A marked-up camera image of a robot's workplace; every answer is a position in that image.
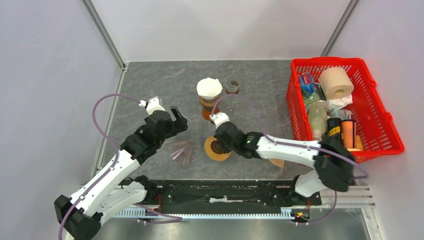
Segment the light wooden ring holder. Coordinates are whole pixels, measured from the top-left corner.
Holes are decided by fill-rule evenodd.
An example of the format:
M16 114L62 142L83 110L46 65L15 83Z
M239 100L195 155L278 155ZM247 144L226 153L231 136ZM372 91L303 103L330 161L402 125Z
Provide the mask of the light wooden ring holder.
M224 151L219 147L218 140L214 136L209 136L203 145L206 155L217 162L223 162L228 159L231 155L231 152L224 153Z

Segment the dark wooden ring holder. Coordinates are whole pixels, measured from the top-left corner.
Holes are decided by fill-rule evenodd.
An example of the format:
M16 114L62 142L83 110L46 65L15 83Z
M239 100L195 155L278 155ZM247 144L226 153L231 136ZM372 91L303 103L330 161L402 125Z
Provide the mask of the dark wooden ring holder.
M203 107L207 107L207 108L213 108L214 106L215 106L215 104L217 103L217 102L219 102L219 99L220 99L220 95L218 95L218 96L216 96L215 98L213 98L213 99L206 99L206 98L204 98L204 97L202 97L202 96L199 96L198 98L199 98L199 103L203 106Z

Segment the white paper coffee filter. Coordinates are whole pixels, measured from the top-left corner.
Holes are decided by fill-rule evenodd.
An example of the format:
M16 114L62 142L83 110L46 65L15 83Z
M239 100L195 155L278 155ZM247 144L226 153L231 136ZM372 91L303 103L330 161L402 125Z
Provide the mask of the white paper coffee filter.
M196 85L197 94L205 100L215 99L222 90L220 81L210 77L200 80Z

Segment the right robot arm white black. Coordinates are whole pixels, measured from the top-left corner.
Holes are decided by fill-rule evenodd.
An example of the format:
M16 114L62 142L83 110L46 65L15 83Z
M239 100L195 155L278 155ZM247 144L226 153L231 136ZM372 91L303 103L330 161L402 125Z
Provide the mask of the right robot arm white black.
M246 159L279 159L310 167L310 172L293 179L288 191L289 200L296 205L325 189L347 192L353 180L355 157L330 137L321 141L289 140L261 132L244 133L231 122L219 124L214 136L224 153L234 152Z

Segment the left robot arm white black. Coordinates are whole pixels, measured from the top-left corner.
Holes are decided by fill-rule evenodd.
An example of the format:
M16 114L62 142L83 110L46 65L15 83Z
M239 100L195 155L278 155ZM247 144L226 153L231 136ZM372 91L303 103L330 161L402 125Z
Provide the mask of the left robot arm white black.
M86 185L67 197L60 195L54 201L59 222L58 239L66 230L76 240L91 240L106 221L107 210L102 206L109 193L129 173L155 155L165 140L188 129L188 120L177 107L170 111L156 109L145 118L145 124L126 137L114 158Z

